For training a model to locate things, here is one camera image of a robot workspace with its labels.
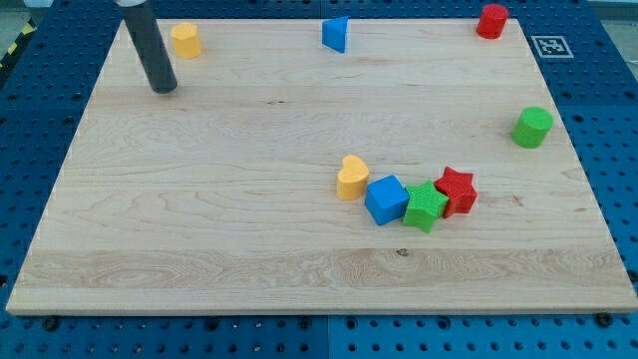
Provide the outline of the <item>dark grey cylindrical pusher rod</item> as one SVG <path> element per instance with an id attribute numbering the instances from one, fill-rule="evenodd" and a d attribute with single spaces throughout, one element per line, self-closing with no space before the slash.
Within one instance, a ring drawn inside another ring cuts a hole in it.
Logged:
<path id="1" fill-rule="evenodd" d="M 177 87 L 159 24 L 150 0 L 115 0 L 152 90 L 167 94 Z"/>

